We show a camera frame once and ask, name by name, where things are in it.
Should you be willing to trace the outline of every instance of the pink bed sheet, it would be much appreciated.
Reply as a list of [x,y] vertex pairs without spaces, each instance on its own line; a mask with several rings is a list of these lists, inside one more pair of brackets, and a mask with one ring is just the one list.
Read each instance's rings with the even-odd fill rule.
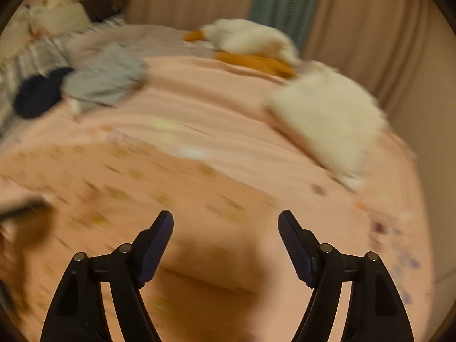
[[[354,194],[265,123],[265,93],[280,79],[215,60],[149,58],[144,88],[117,108],[99,108],[74,121],[67,104],[53,109],[16,140],[14,150],[136,138],[215,169],[277,199],[271,215],[289,209],[301,226],[343,253],[380,254],[422,341],[433,296],[426,210],[414,158],[391,133],[379,135],[364,188]],[[252,313],[261,341],[290,341],[311,290],[300,282],[277,232],[268,228],[261,253],[270,264],[269,291]],[[340,340],[349,284],[344,285],[330,341]]]

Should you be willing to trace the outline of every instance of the black object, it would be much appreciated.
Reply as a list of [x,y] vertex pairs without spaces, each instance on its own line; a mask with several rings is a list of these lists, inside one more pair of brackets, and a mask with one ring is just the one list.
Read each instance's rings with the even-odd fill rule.
[[[138,288],[153,278],[172,229],[172,215],[162,211],[133,244],[122,244],[110,255],[74,255],[52,300],[41,342],[111,342],[101,281],[110,283],[125,342],[160,342]],[[413,342],[404,305],[376,253],[344,255],[320,244],[290,211],[279,216],[279,232],[299,278],[314,288],[292,342],[328,341],[344,281],[353,286],[342,342]]]
[[36,75],[27,79],[14,99],[14,111],[25,119],[36,118],[47,112],[62,99],[60,85],[73,70],[63,67],[55,69],[48,77]]
[[79,0],[92,22],[103,22],[105,19],[118,14],[114,10],[112,0]]

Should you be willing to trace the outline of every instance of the striped fabric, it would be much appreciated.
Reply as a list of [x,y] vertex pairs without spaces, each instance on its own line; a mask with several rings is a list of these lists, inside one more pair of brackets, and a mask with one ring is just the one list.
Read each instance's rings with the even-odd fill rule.
[[17,118],[13,110],[14,98],[26,79],[37,74],[45,76],[54,69],[69,66],[66,44],[74,37],[124,24],[124,19],[116,15],[81,31],[53,38],[42,38],[29,44],[19,55],[3,66],[0,69],[0,138]]

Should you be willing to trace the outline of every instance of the bed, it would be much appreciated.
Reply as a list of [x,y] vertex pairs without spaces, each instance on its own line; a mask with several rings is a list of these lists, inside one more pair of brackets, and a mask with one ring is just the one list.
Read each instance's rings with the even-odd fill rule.
[[[75,38],[68,49],[76,68],[110,42],[121,42],[148,62],[146,83],[117,108],[93,110],[79,122],[62,103],[6,139],[2,176],[46,191],[56,208],[43,221],[44,239],[23,248],[30,307],[21,310],[26,337],[39,339],[53,291],[74,253],[110,252],[150,225],[161,209],[169,209],[176,229],[182,229],[173,236],[156,278],[142,290],[161,338],[289,341],[311,294],[296,277],[277,232],[279,213],[290,209],[302,227],[339,251],[380,254],[420,341],[432,302],[433,271],[422,192],[407,145],[383,132],[369,159],[364,188],[352,193],[268,125],[264,95],[284,80],[208,59],[211,50],[203,43],[185,46],[181,35],[173,28],[127,25]],[[164,171],[146,167],[151,165]],[[180,180],[182,175],[188,179]],[[6,180],[3,184],[8,189]],[[86,206],[83,197],[87,188],[92,191],[90,185],[103,192],[102,203],[90,201],[103,212]],[[86,221],[71,214],[78,205]],[[222,211],[230,223],[224,221],[226,232],[217,226],[212,235],[218,233],[221,242],[224,233],[230,239],[245,235],[224,249],[235,253],[239,268],[234,268],[241,275],[226,281],[211,279],[201,264],[193,274],[179,269],[181,263],[172,256],[184,232],[210,242],[211,231],[204,227],[211,228]],[[230,225],[240,212],[254,219],[239,231]],[[246,265],[242,253],[252,238],[255,254]],[[203,264],[220,260],[226,251],[213,248]],[[259,275],[245,279],[243,269],[255,266]],[[225,274],[226,269],[218,271]],[[113,340],[121,341],[109,290],[104,288],[103,295]],[[348,297],[349,285],[343,288],[331,341],[340,339]]]

